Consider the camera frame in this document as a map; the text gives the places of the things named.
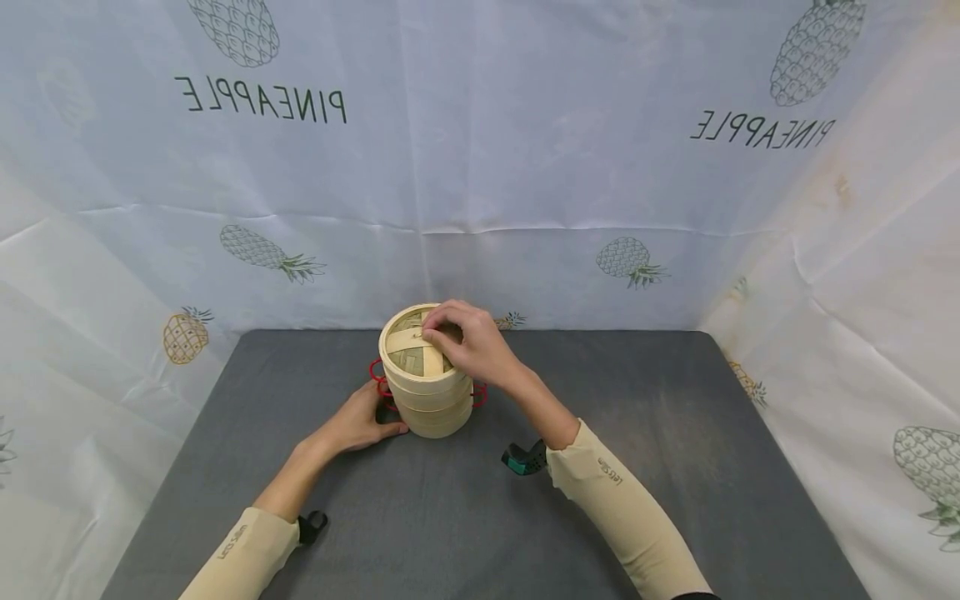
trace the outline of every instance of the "black clip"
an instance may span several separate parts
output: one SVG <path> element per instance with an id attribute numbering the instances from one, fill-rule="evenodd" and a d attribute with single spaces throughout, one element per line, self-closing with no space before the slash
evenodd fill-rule
<path id="1" fill-rule="evenodd" d="M 546 444 L 537 440 L 529 450 L 510 444 L 500 461 L 517 475 L 532 475 L 546 467 Z"/>
<path id="2" fill-rule="evenodd" d="M 317 541 L 320 532 L 329 522 L 330 519 L 326 517 L 326 514 L 320 511 L 314 511 L 307 515 L 306 518 L 298 516 L 297 524 L 300 526 L 300 545 L 313 545 L 313 542 Z"/>

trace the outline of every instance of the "bamboo steamer basket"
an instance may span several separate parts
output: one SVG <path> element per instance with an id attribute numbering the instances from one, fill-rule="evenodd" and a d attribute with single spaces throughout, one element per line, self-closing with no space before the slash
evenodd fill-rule
<path id="1" fill-rule="evenodd" d="M 396 313 L 380 332 L 378 351 L 394 404 L 410 431 L 445 438 L 464 426 L 473 411 L 473 380 L 431 344 L 420 326 L 437 303 Z"/>

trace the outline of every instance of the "white backdrop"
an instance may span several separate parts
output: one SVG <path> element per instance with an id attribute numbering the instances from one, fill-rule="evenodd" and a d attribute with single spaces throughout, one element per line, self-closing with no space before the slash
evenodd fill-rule
<path id="1" fill-rule="evenodd" d="M 240 333 L 449 296 L 704 326 L 871 594 L 960 594 L 892 450 L 960 431 L 952 2 L 8 4 L 12 598 L 99 597 Z"/>

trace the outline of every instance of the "red handle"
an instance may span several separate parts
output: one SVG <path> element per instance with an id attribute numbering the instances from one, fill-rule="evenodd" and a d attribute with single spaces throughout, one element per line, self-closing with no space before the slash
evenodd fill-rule
<path id="1" fill-rule="evenodd" d="M 473 383 L 473 394 L 470 394 L 473 397 L 480 396 L 480 399 L 476 402 L 473 402 L 473 408 L 478 406 L 483 406 L 487 403 L 487 384 L 486 383 Z"/>
<path id="2" fill-rule="evenodd" d="M 385 391 L 380 387 L 384 383 L 387 383 L 386 373 L 384 373 L 382 377 L 377 377 L 376 374 L 373 372 L 373 367 L 375 367 L 377 363 L 382 363 L 382 362 L 383 362 L 383 359 L 377 358 L 376 360 L 370 363 L 370 368 L 368 369 L 368 371 L 370 371 L 370 379 L 372 379 L 373 381 L 376 381 L 376 390 L 380 393 L 381 396 L 394 397 L 394 395 L 390 393 L 389 389 Z M 396 406 L 394 406 L 390 402 L 385 403 L 384 406 L 394 411 L 395 413 L 398 412 L 398 410 L 396 409 Z"/>

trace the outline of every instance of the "woven bamboo lid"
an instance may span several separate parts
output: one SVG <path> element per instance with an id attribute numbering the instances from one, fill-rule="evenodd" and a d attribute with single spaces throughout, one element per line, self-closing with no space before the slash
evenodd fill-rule
<path id="1" fill-rule="evenodd" d="M 423 339 L 423 320 L 438 304 L 417 304 L 398 312 L 380 332 L 379 353 L 391 384 L 415 394 L 435 394 L 450 389 L 463 374 L 443 354 Z M 455 325 L 442 327 L 461 337 Z"/>

